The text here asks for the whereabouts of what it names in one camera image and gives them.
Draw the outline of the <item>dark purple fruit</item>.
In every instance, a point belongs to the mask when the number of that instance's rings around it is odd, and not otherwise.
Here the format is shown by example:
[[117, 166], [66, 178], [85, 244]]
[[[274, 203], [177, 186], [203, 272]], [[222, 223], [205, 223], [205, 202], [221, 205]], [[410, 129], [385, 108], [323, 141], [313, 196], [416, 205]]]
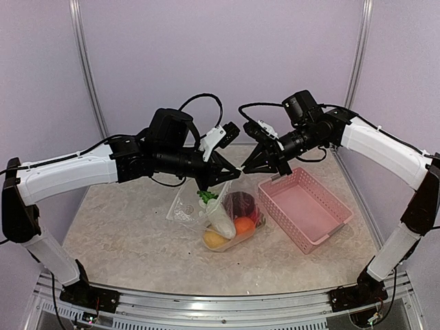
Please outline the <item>dark purple fruit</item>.
[[250, 217], [255, 210], [255, 198], [243, 191], [231, 192], [224, 197], [222, 205], [232, 219]]

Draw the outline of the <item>clear dotted zip bag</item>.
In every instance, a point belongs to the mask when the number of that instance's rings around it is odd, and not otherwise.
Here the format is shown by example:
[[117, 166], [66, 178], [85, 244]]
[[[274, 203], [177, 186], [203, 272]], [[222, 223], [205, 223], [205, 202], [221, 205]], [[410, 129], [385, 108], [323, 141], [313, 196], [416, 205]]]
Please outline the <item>clear dotted zip bag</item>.
[[194, 179], [177, 192], [166, 219], [195, 232], [212, 252], [225, 252], [253, 237], [267, 221], [249, 175], [202, 191]]

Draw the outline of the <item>orange fruit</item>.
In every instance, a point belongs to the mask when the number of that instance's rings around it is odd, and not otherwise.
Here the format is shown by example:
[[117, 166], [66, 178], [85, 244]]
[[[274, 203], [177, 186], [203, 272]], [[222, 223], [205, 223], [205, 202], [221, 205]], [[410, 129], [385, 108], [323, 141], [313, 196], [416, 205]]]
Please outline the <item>orange fruit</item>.
[[255, 229], [254, 221], [249, 217], [238, 217], [234, 220], [236, 234], [244, 234]]

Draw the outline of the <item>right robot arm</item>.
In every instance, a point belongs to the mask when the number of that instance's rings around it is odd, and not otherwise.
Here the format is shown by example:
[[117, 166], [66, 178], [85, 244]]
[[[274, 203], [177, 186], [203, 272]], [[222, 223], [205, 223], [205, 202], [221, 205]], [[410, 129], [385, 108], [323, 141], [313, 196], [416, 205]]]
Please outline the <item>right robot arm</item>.
[[248, 116], [246, 105], [239, 107], [238, 112], [247, 120], [244, 131], [257, 143], [242, 165], [244, 173], [290, 175], [289, 160], [300, 159], [314, 148], [336, 146], [374, 161], [415, 192], [399, 225], [359, 275], [358, 285], [351, 291], [356, 304], [366, 305], [378, 294], [378, 283], [408, 258], [421, 237], [435, 227], [439, 211], [439, 154], [431, 155], [401, 141], [350, 109], [319, 104], [307, 90], [296, 92], [279, 106], [294, 128], [282, 136], [270, 125]]

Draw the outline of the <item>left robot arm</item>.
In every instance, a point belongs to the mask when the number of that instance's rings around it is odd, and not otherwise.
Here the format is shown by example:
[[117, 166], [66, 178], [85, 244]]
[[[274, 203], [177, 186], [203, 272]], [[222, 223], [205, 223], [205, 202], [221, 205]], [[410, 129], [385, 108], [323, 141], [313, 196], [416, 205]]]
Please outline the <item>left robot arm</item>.
[[157, 173], [192, 178], [206, 191], [239, 177], [219, 149], [239, 135], [234, 123], [200, 134], [182, 109], [160, 108], [135, 135], [106, 137], [86, 150], [40, 162], [8, 161], [1, 191], [1, 225], [7, 240], [22, 245], [83, 306], [96, 299], [83, 266], [39, 224], [38, 202], [71, 190], [124, 183]]

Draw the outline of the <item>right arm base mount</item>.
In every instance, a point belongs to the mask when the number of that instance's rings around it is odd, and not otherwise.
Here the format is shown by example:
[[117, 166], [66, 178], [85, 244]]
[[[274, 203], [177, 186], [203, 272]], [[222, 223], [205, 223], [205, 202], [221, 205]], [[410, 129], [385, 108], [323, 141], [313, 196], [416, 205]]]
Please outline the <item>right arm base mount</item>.
[[380, 303], [388, 298], [384, 281], [377, 281], [367, 273], [366, 266], [354, 285], [339, 286], [328, 292], [332, 312], [345, 311], [373, 303]]

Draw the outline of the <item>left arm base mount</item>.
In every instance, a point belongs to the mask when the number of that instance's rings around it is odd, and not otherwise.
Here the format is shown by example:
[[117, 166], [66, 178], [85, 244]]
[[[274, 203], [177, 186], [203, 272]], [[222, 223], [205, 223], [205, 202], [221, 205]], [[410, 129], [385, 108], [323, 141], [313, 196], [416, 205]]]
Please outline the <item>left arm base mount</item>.
[[60, 293], [60, 300], [63, 302], [111, 314], [116, 312], [119, 299], [118, 291], [91, 285], [85, 270], [80, 270], [79, 281], [72, 285], [63, 285]]

